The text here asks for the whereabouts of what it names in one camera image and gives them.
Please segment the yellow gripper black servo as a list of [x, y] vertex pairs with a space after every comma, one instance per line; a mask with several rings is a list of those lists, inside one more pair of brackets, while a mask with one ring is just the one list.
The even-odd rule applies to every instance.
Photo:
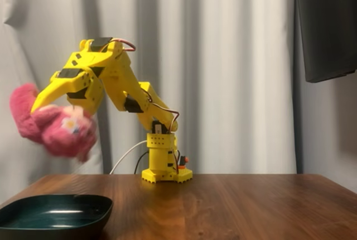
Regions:
[[63, 95], [71, 105], [96, 113], [104, 97], [104, 87], [91, 68], [64, 68], [57, 71], [49, 85], [36, 97], [31, 113], [48, 106]]

